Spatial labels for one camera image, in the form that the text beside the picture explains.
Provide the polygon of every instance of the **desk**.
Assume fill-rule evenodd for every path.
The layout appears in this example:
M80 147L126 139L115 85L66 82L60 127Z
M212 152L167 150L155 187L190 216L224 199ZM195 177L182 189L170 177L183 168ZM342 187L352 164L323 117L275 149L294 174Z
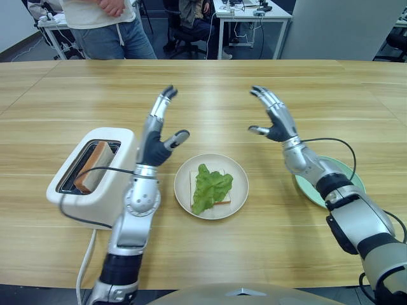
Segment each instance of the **desk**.
M277 45L273 53L273 59L278 59L280 57L281 47L283 45L283 39L286 35L287 25L291 20L292 16L284 11L280 6L272 1L269 1L268 5L272 6L271 11L266 12L264 17L253 16L253 11L257 8L246 8L242 11L240 8L242 4L237 4L238 9L235 10L235 15L232 16L229 11L226 10L226 5L223 4L222 0L213 0L216 16L220 19L219 28L219 48L217 53L217 59L222 59L222 43L223 43L223 28L225 22L278 22L281 23L281 29L279 38L277 40Z
M397 20L394 27L407 27L407 21L399 19L399 20Z
M407 222L406 66L334 60L66 60L0 64L0 283L74 287L92 230L60 215L45 192L90 130L141 134L168 84L179 94L163 138L191 137L159 169L162 205L140 272L141 289L214 282L286 287L357 285L360 259L343 252L327 211L296 188L281 145L247 132L269 126L253 84L290 108L301 136L339 137L355 149L368 194ZM346 147L310 144L352 164ZM177 169L202 153L225 154L249 177L249 197L219 221L186 213L174 196ZM394 222L397 236L399 226ZM109 231L98 234L84 287L100 273Z
M130 0L130 2L131 2L132 6L133 6L133 8L135 10L136 18L140 18L140 20L141 20L137 0ZM55 48L55 51L57 51L58 56L60 57L60 59L61 60L66 60L65 53L62 51L62 49L59 46L59 43L57 41L57 38L53 34L53 31L69 30L68 25L66 23L66 19L65 19L65 14L64 13L56 14L54 16L54 19L55 19L54 22L42 22L42 21L39 21L38 22L38 27L43 28L45 30L45 32L47 33L48 37L51 40L51 44Z

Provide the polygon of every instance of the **bread slice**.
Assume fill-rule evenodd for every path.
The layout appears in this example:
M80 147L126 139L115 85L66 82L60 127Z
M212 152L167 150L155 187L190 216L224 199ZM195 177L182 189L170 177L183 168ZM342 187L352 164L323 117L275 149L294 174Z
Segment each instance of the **bread slice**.
M85 170L89 170L96 166L109 166L113 160L113 157L114 154L109 147L109 144L107 142L100 141L78 175L83 173ZM76 179L74 185L82 193L90 194L96 189L105 172L105 170L94 170L88 172L82 177Z
M221 175L224 175L224 170L217 170ZM193 205L193 195L195 193L195 189L197 188L197 175L198 172L190 171L190 186L191 186L191 208ZM215 202L215 205L225 205L227 203L231 203L230 199L230 191L226 194L222 201Z

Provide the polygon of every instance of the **robotic arm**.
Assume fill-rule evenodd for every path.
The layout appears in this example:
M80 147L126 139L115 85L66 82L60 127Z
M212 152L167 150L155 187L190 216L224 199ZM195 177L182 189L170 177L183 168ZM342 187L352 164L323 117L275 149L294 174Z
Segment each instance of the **robotic arm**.
M157 168L190 135L180 130L160 141L165 111L176 94L172 86L165 89L146 119L134 174L123 196L123 212L112 228L103 269L87 304L130 304L137 295L142 254L160 206Z
M286 105L272 92L253 86L272 121L249 131L281 142L287 169L307 179L325 200L326 221L342 249L359 254L377 304L407 304L407 245L394 238L387 215L332 162L304 144Z

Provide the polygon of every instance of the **white t-shirt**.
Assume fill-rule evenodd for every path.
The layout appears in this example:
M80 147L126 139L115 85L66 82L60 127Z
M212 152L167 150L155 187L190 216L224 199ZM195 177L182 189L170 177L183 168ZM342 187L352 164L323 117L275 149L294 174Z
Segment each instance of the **white t-shirt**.
M131 22L135 11L130 0L124 0L125 9L120 17L106 14L97 3L87 0L60 0L65 12L66 23L72 29L96 29L119 22Z

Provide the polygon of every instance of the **lettuce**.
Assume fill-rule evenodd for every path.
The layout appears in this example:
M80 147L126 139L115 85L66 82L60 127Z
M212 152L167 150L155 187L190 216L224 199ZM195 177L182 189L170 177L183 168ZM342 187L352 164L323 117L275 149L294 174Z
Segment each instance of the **lettuce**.
M219 172L208 171L205 164L198 167L197 188L193 194L192 212L201 214L207 208L212 208L215 202L222 201L231 189L233 177L228 173L221 175Z

